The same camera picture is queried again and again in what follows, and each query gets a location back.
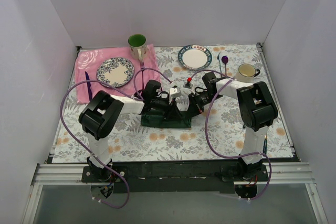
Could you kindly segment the dark green cloth napkin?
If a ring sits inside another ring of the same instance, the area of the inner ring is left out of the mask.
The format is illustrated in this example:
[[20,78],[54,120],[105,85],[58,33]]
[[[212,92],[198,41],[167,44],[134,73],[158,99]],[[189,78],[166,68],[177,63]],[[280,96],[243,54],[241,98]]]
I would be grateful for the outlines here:
[[149,111],[141,115],[141,125],[159,129],[189,129],[192,120],[180,115],[165,117],[160,111]]

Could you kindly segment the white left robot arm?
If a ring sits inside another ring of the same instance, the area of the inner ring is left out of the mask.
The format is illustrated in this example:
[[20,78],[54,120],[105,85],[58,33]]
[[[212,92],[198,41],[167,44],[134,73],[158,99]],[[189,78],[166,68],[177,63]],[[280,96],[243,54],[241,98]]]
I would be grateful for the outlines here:
[[148,81],[140,93],[143,101],[99,91],[81,112],[79,123],[87,134],[92,151],[87,162],[90,172],[98,181],[106,182],[111,178],[112,170],[108,165],[112,159],[109,154],[108,135],[120,115],[141,115],[149,127],[169,128],[183,125],[184,120],[175,99],[167,92],[164,92],[166,97],[163,98],[160,90],[161,84],[158,81]]

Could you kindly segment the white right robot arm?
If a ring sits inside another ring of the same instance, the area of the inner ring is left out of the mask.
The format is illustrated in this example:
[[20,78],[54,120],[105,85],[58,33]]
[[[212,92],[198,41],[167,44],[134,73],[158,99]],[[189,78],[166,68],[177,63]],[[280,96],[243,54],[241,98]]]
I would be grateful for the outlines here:
[[278,116],[278,109],[265,82],[245,83],[226,75],[216,77],[215,70],[204,70],[202,80],[206,86],[200,93],[189,94],[189,106],[184,116],[191,119],[204,112],[204,106],[212,106],[221,97],[236,99],[245,128],[245,140],[241,153],[233,156],[234,165],[222,171],[222,175],[248,181],[263,167],[265,138],[268,129]]

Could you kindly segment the white plate blue lettered rim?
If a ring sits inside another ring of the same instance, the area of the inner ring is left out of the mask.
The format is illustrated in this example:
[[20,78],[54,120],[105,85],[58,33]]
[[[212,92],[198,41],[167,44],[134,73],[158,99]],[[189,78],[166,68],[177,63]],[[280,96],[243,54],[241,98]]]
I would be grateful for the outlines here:
[[192,71],[206,69],[213,59],[211,52],[201,45],[184,46],[177,57],[182,67]]

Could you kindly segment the purple metallic fork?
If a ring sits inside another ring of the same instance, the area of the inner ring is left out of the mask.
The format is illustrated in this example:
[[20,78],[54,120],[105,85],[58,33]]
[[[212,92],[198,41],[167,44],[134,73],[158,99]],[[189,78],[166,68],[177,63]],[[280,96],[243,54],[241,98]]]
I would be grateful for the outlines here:
[[[140,67],[141,69],[145,68],[143,61],[140,62]],[[142,71],[141,73],[142,73],[142,90],[143,90],[144,89],[144,72]]]

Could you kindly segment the blue metallic teaspoon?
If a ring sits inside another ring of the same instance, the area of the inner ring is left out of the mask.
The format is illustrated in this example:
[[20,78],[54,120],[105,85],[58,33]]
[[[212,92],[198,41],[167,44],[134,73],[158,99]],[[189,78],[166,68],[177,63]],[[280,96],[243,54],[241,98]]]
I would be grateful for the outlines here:
[[218,55],[217,55],[217,61],[218,61],[218,64],[219,64],[219,71],[220,71],[220,73],[222,73],[222,66],[221,66],[222,61],[221,61],[220,56],[221,56],[221,53],[219,52]]

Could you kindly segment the purple metallic spoon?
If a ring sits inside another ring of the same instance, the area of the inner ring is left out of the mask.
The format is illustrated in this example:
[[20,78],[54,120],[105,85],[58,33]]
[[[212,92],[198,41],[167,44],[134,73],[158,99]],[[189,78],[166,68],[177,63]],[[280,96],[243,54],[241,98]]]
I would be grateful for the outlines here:
[[225,65],[225,74],[227,74],[228,57],[227,56],[222,56],[221,61]]

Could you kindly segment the blue floral patterned plate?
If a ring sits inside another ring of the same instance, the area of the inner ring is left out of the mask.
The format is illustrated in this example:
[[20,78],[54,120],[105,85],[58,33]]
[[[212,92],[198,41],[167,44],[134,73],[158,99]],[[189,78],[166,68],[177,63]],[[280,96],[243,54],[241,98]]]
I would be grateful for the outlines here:
[[116,57],[104,61],[97,69],[96,78],[103,82],[103,86],[111,85],[115,88],[129,83],[135,73],[133,63],[126,58]]

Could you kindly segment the green interior ceramic mug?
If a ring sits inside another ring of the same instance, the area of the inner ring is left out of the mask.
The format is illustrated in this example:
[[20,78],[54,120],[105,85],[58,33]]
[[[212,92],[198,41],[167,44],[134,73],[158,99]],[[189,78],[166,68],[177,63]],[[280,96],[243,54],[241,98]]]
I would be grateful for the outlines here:
[[132,57],[139,62],[143,62],[149,54],[146,37],[144,35],[131,35],[128,39],[128,45],[130,47]]

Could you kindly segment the purple blue knife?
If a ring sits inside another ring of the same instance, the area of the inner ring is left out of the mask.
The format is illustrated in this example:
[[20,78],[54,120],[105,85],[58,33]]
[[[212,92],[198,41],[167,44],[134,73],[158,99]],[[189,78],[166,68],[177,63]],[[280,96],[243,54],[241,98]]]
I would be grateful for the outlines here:
[[89,101],[91,101],[92,100],[91,82],[90,82],[89,74],[86,71],[85,71],[85,77],[87,81],[88,98],[89,98]]

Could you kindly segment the pink cloth placemat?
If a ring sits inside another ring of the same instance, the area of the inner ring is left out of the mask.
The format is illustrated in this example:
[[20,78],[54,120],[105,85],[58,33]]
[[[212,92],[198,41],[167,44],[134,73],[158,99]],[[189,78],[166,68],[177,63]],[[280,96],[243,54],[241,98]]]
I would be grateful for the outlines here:
[[[159,70],[156,54],[154,51],[153,44],[148,45],[149,55],[144,58],[144,66],[146,68],[153,68]],[[85,72],[89,75],[90,80],[96,80],[96,73],[98,67],[106,60],[110,58],[122,57],[129,59],[134,67],[135,72],[140,70],[140,63],[138,60],[135,60],[131,55],[131,49],[129,46],[127,47],[115,47],[115,48],[101,48],[101,49],[93,49],[81,51],[75,62],[75,83],[85,81],[86,75]],[[153,70],[146,70],[144,73],[144,85],[149,80],[156,80],[160,82],[160,75]],[[136,87],[138,90],[142,88],[142,75],[138,74],[136,78]],[[133,80],[131,80],[128,84],[118,88],[122,92],[132,95],[135,93]],[[104,90],[105,92],[113,95],[124,96],[116,90],[107,88],[102,86],[99,83],[92,82],[91,83],[91,91],[92,96],[96,95],[98,91]],[[77,94],[77,103],[78,104],[87,104],[89,103],[88,96],[88,88],[87,84],[81,84],[76,87]]]

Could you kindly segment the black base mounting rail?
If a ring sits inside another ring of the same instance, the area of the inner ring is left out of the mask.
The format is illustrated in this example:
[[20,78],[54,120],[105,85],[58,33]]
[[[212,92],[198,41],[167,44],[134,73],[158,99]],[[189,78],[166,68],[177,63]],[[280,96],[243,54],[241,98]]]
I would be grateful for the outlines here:
[[255,188],[266,182],[270,172],[265,161],[244,165],[239,159],[201,161],[115,162],[111,166],[125,180],[108,169],[88,164],[82,170],[83,183],[114,183],[114,193],[195,192],[235,193],[235,182]]

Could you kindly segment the silver aluminium frame rail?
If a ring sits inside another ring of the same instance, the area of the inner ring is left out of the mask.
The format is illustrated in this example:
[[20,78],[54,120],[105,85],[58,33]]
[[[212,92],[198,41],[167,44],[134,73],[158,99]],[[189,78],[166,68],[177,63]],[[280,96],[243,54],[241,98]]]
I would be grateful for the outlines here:
[[89,185],[83,183],[85,164],[38,164],[31,185]]

